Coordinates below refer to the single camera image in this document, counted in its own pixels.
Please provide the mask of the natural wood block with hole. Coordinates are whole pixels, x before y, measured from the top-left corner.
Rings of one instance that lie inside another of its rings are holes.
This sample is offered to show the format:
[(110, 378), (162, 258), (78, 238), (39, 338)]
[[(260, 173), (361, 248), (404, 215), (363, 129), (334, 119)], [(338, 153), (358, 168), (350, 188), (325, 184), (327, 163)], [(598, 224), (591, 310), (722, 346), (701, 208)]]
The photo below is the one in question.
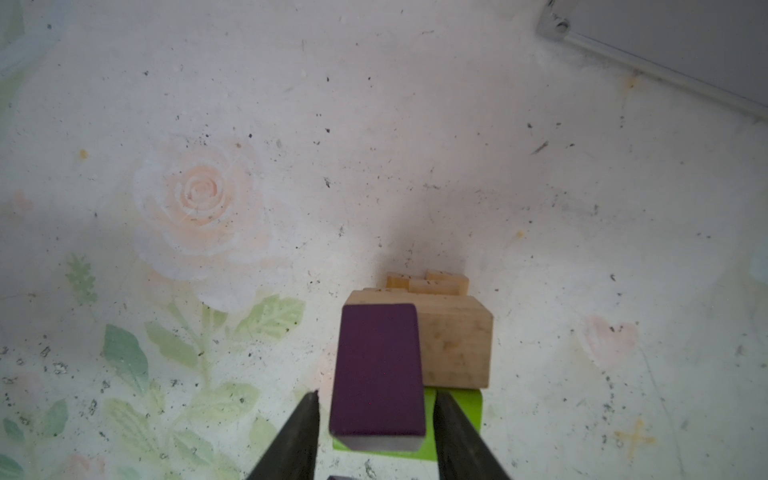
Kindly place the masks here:
[(430, 269), (423, 278), (411, 279), (407, 289), (414, 294), (467, 296), (469, 286), (463, 274)]

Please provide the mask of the purple wood block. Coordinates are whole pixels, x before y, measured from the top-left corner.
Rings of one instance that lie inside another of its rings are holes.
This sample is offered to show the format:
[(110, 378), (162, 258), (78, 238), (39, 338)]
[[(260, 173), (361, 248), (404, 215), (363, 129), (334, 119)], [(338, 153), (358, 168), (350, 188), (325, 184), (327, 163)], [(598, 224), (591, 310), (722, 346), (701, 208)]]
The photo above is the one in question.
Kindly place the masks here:
[(421, 448), (426, 413), (414, 305), (343, 307), (329, 433), (352, 451)]

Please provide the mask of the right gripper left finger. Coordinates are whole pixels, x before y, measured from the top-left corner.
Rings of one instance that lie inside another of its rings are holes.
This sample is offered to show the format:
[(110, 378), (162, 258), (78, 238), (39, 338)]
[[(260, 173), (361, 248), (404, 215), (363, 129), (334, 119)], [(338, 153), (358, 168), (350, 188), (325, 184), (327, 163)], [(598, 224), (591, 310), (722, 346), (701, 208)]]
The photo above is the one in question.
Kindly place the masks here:
[(320, 405), (317, 391), (306, 393), (247, 480), (313, 480), (318, 451)]

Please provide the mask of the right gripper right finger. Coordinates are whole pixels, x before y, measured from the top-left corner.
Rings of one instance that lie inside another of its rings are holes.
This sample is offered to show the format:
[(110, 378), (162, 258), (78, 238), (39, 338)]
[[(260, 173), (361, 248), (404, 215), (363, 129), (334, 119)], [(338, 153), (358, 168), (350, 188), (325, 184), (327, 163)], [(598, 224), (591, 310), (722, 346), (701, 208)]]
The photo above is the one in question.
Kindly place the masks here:
[(433, 429), (440, 480), (511, 479), (447, 391), (437, 393)]

